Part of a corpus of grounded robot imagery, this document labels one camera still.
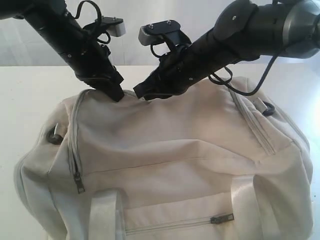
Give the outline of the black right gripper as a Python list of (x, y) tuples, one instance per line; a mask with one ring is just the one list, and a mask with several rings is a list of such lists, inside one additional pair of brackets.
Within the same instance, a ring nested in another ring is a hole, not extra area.
[(214, 46), (180, 46), (162, 58), (158, 68), (148, 80), (133, 90), (138, 99), (153, 100), (159, 97), (178, 96), (192, 85), (208, 77), (215, 68)]

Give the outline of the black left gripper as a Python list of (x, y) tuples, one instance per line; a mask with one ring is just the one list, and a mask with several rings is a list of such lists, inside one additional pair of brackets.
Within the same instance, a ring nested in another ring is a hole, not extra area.
[(87, 85), (103, 92), (115, 102), (124, 96), (120, 86), (124, 80), (109, 59), (110, 50), (99, 44), (61, 44), (59, 56)]

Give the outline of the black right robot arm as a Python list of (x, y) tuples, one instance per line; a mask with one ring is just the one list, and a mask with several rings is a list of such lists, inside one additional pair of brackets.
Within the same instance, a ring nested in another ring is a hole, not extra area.
[(320, 50), (320, 3), (317, 0), (275, 0), (256, 5), (236, 0), (218, 17), (212, 29), (196, 41), (182, 32), (175, 20), (150, 23), (140, 28), (138, 40), (153, 48), (166, 44), (169, 51), (158, 57), (158, 67), (134, 87), (138, 98), (167, 99), (208, 78), (232, 89), (230, 79), (217, 71), (228, 65), (269, 56), (308, 59)]

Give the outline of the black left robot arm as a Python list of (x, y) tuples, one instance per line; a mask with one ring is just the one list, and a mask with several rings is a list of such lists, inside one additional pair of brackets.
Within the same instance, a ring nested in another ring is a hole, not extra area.
[(80, 17), (85, 1), (78, 4), (76, 15), (64, 0), (2, 0), (0, 18), (25, 20), (70, 66), (75, 76), (88, 86), (105, 93), (113, 101), (124, 97), (124, 80), (110, 60), (110, 39), (126, 33), (122, 18), (103, 16), (99, 6), (88, 1), (97, 14), (96, 20), (81, 27)]

